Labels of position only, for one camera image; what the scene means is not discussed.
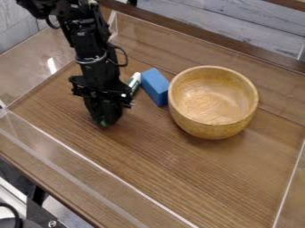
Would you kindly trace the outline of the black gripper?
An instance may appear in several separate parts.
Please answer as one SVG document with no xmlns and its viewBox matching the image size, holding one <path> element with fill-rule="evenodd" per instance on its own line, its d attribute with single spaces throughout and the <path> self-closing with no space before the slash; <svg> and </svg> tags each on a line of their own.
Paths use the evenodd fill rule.
<svg viewBox="0 0 305 228">
<path fill-rule="evenodd" d="M 102 48 L 78 50 L 75 61 L 82 74 L 70 77 L 72 94 L 83 98 L 95 123 L 111 126 L 132 102 L 131 88 L 120 80 L 120 68 L 127 60 L 120 63 L 115 49 Z"/>
</svg>

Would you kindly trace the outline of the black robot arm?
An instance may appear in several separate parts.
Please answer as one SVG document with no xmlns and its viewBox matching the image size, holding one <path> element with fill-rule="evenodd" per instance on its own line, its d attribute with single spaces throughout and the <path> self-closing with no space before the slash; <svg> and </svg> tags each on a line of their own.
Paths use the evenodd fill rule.
<svg viewBox="0 0 305 228">
<path fill-rule="evenodd" d="M 116 58 L 122 48 L 110 42 L 110 26 L 99 0 L 16 0 L 16 3 L 39 20 L 56 17 L 82 68 L 82 74 L 70 77 L 72 94 L 83 98 L 95 123 L 103 127 L 114 125 L 123 109 L 131 106 L 132 92 L 120 80 L 120 68 L 127 64 Z"/>
</svg>

